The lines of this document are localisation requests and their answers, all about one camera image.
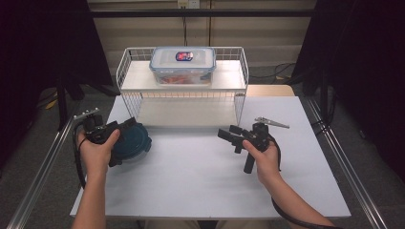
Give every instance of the finger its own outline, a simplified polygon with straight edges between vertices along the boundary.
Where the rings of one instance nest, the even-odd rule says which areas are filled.
[[[113,149],[114,144],[116,144],[118,139],[119,139],[119,129],[116,129],[111,133],[111,135],[108,137],[104,145],[110,147],[110,149]]]
[[[250,154],[251,154],[255,159],[257,159],[259,156],[261,156],[262,153],[261,153],[258,149],[256,149],[256,147],[254,147],[254,146],[252,145],[252,143],[250,143],[250,141],[244,140],[244,141],[242,142],[242,144],[244,145],[245,149],[246,149],[247,151],[249,151]]]

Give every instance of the wire rack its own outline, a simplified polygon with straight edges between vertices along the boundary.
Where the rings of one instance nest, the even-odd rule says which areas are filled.
[[[248,68],[241,47],[214,47],[217,68],[208,86],[160,85],[149,70],[155,48],[128,48],[117,84],[131,116],[146,126],[239,125]]]

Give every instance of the black controller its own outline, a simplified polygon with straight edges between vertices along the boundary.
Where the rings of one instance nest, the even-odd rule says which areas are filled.
[[[268,126],[265,123],[257,122],[252,125],[252,131],[247,131],[238,126],[230,125],[229,132],[220,129],[218,131],[218,137],[231,142],[235,146],[235,153],[240,154],[244,145],[242,142],[248,140],[256,149],[260,152],[264,152],[270,141],[274,142],[278,151],[278,166],[280,170],[281,152],[280,148],[272,135],[268,133]],[[247,155],[244,172],[251,174],[254,165],[254,157],[251,154]]]
[[[119,136],[117,142],[121,142],[124,140],[124,135],[122,133],[125,133],[127,129],[135,125],[137,125],[137,122],[133,117],[129,118],[121,124],[113,121],[106,125],[104,125],[102,116],[99,114],[88,114],[83,119],[83,129],[86,133],[86,138],[95,144],[103,144],[104,142],[106,142],[111,133],[116,129],[119,129],[119,131],[121,132],[121,135]],[[122,160],[116,157],[113,150],[108,165],[110,167],[114,167],[120,164],[122,164]]]

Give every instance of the container lid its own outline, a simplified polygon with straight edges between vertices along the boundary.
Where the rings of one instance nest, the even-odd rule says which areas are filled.
[[[215,52],[209,47],[156,47],[150,68],[212,69],[215,68]]]

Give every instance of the white wall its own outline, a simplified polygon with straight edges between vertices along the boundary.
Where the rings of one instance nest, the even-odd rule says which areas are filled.
[[[88,0],[92,10],[176,9],[177,1]],[[212,0],[212,9],[313,9],[316,0]],[[201,0],[209,9],[209,0]],[[97,18],[97,31],[111,74],[125,48],[182,46],[181,18]],[[186,18],[188,46],[244,47],[249,66],[294,62],[304,41],[309,18]]]

